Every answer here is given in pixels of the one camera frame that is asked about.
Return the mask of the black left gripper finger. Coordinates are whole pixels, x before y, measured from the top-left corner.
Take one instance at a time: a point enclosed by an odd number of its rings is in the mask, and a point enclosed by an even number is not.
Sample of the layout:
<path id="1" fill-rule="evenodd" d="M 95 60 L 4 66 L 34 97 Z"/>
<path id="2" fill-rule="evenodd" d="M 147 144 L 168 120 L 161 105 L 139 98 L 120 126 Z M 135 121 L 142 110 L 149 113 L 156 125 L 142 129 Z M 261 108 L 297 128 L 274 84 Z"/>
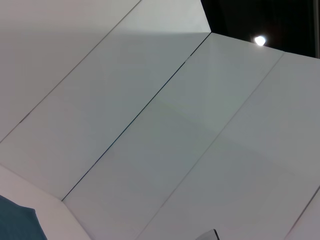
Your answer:
<path id="1" fill-rule="evenodd" d="M 195 240 L 220 240 L 220 237 L 217 233 L 216 229 L 209 230 L 200 236 L 198 236 Z"/>

